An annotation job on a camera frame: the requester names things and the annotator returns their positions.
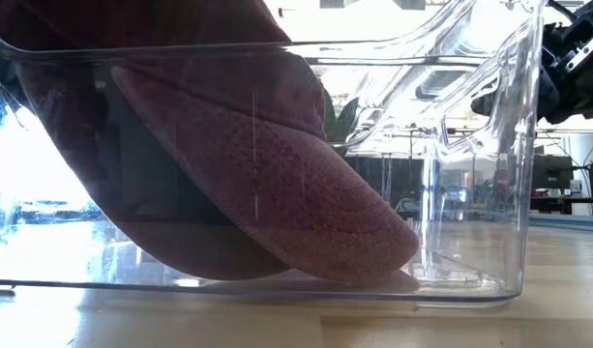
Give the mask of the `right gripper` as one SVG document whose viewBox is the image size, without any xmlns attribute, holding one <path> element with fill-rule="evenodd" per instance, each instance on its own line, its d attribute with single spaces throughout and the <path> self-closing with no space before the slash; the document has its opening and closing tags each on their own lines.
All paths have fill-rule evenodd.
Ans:
<svg viewBox="0 0 593 348">
<path fill-rule="evenodd" d="M 548 5 L 570 20 L 544 26 L 537 118 L 561 124 L 574 115 L 593 119 L 593 0 L 570 11 L 556 0 Z M 490 116 L 499 88 L 474 99 L 474 113 Z"/>
</svg>

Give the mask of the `clear plastic bin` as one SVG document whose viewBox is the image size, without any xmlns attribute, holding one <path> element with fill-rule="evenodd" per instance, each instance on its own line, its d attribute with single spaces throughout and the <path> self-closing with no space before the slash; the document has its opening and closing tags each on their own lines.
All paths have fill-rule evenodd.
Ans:
<svg viewBox="0 0 593 348">
<path fill-rule="evenodd" d="M 420 212 L 403 217 L 415 254 L 391 275 L 339 281 L 291 269 L 244 280 L 188 275 L 143 251 L 103 213 L 53 223 L 61 242 L 22 251 L 0 284 L 238 297 L 408 299 L 494 305 L 523 287 L 544 9 L 547 0 L 263 0 L 287 36 L 280 50 L 310 66 L 336 115 L 359 99 L 342 157 L 423 161 Z M 114 61 L 129 49 L 18 49 L 39 63 Z M 498 87 L 490 116 L 474 99 Z M 15 218 L 24 200 L 89 200 L 40 120 L 0 85 L 0 186 Z"/>
</svg>

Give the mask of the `black computer monitor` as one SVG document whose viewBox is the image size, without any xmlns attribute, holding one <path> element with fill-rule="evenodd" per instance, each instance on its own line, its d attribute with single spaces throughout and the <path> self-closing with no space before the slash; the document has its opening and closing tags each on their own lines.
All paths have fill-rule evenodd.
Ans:
<svg viewBox="0 0 593 348">
<path fill-rule="evenodd" d="M 533 189 L 568 189 L 574 179 L 570 157 L 535 155 L 532 169 Z"/>
</svg>

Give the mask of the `black monitor stand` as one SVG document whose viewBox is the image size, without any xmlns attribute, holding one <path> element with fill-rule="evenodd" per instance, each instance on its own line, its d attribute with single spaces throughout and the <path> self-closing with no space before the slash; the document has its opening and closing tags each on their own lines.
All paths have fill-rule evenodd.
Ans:
<svg viewBox="0 0 593 348">
<path fill-rule="evenodd" d="M 589 197 L 593 199 L 593 162 L 585 165 L 576 166 L 575 170 L 579 170 L 585 176 L 585 181 L 588 185 Z"/>
</svg>

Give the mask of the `black storage cabinet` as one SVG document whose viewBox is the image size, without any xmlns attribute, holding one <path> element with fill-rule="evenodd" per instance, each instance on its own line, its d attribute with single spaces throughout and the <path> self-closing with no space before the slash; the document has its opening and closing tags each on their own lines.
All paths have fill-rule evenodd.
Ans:
<svg viewBox="0 0 593 348">
<path fill-rule="evenodd" d="M 346 157 L 345 161 L 403 217 L 421 209 L 421 159 Z"/>
</svg>

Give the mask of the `potted plant white pot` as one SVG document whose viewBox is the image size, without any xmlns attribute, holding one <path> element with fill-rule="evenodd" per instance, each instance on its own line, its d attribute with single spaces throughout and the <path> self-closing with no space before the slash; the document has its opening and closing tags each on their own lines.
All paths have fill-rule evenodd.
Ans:
<svg viewBox="0 0 593 348">
<path fill-rule="evenodd" d="M 359 106 L 359 99 L 354 98 L 346 104 L 341 113 L 336 115 L 332 98 L 326 89 L 324 92 L 325 101 L 325 121 L 324 133 L 328 143 L 338 143 L 339 147 L 334 147 L 333 150 L 343 157 L 347 151 L 345 142 L 347 137 L 354 132 L 357 125 L 357 110 Z"/>
</svg>

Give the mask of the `parked dark car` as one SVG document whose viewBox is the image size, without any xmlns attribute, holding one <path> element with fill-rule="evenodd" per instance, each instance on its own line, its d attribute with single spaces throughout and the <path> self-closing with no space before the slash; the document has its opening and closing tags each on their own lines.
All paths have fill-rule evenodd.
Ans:
<svg viewBox="0 0 593 348">
<path fill-rule="evenodd" d="M 17 203 L 15 210 L 15 218 L 29 224 L 93 220 L 102 214 L 89 200 L 24 200 Z"/>
</svg>

